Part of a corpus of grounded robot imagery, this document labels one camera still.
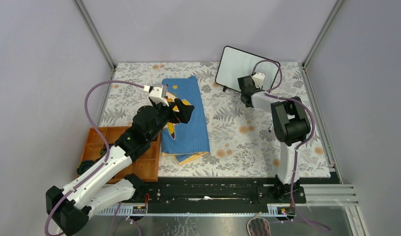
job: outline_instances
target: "wooden box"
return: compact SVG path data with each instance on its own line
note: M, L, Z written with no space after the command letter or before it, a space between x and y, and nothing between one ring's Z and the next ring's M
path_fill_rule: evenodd
M130 126L99 127L108 143L114 143ZM161 133L151 142L151 148L139 157L134 163L117 173L107 183L116 183L128 174L136 174L142 181L156 182L158 180L158 163L160 157ZM100 158L103 141L93 128L89 129L81 161Z

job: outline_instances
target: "gray wall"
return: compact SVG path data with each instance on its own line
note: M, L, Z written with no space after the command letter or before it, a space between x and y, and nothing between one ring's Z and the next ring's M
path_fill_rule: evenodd
M44 235L45 192L73 180L84 97L109 73L72 1L0 1L0 236Z
M370 235L401 235L401 0L345 1L309 74Z
M335 0L84 0L112 58L219 61L231 45L303 61Z

